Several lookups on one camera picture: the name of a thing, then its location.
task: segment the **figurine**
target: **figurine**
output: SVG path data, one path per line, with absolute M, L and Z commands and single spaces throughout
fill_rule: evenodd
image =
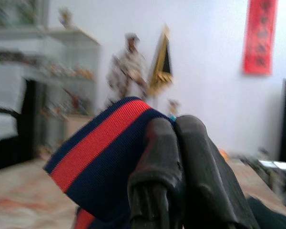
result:
M 169 103 L 170 103 L 170 112 L 169 112 L 168 117 L 175 121 L 179 103 L 176 100 L 169 100 Z
M 73 110 L 75 112 L 78 112 L 79 111 L 80 98 L 77 95 L 69 92 L 66 89 L 63 89 L 63 90 L 70 96 Z
M 80 67 L 79 65 L 76 65 L 75 67 L 75 72 L 77 77 L 83 78 L 83 79 L 93 79 L 93 73 L 85 68 Z
M 61 22 L 61 24 L 65 27 L 65 28 L 69 28 L 71 27 L 71 17 L 72 14 L 71 12 L 68 10 L 68 8 L 63 7 L 59 9 L 59 13 L 60 13 L 60 19 L 59 21 Z
M 147 95 L 146 62 L 137 50 L 139 38 L 134 33 L 125 35 L 126 47 L 113 57 L 112 67 L 107 76 L 110 94 L 106 106 L 122 98 L 136 96 L 144 99 Z
M 39 157 L 45 161 L 49 160 L 53 153 L 50 146 L 38 146 L 37 152 Z

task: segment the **black plastic part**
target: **black plastic part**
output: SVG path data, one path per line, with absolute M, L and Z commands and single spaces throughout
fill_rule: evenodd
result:
M 286 216 L 271 211 L 253 197 L 248 199 L 248 203 L 261 229 L 286 229 Z
M 146 150 L 128 180 L 132 229 L 181 229 L 185 178 L 177 137 L 169 121 L 152 120 Z
M 187 183 L 185 229 L 259 229 L 236 177 L 194 116 L 175 122 Z

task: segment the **navy blue stripe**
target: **navy blue stripe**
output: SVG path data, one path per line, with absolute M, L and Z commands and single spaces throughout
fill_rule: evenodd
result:
M 144 151 L 146 126 L 157 117 L 170 120 L 154 109 L 144 112 L 87 166 L 66 194 L 104 222 L 127 211 L 128 176 Z
M 77 207 L 75 211 L 76 217 L 78 217 L 78 214 L 80 213 L 81 209 L 82 209 L 81 207 Z
M 106 109 L 104 112 L 100 113 L 94 119 L 92 119 L 86 126 L 84 126 L 80 131 L 73 135 L 69 140 L 62 144 L 62 146 L 57 150 L 57 152 L 51 157 L 44 170 L 47 173 L 51 173 L 56 165 L 66 156 L 66 154 L 72 150 L 81 140 L 83 140 L 89 133 L 91 133 L 97 126 L 99 126 L 104 120 L 106 120 L 113 112 L 118 110 L 124 104 L 139 100 L 137 97 L 127 97 L 124 98 L 111 107 Z
M 129 220 L 125 220 L 125 222 L 120 225 L 115 225 L 110 223 L 104 223 L 99 219 L 95 219 L 88 229 L 131 229 Z

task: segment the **red scroll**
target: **red scroll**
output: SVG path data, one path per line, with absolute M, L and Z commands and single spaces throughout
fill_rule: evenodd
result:
M 277 0 L 250 0 L 243 69 L 270 74 Z

